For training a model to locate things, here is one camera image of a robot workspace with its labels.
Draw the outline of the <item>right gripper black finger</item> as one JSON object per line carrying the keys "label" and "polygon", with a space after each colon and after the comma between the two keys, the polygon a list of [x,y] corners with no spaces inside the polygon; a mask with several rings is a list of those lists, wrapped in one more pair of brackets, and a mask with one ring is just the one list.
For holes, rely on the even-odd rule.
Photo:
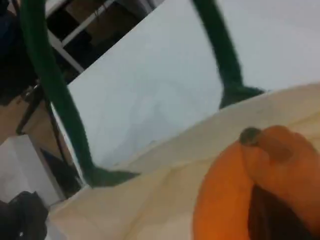
{"label": "right gripper black finger", "polygon": [[254,186],[249,203],[251,240],[314,240],[315,235],[282,200]]}

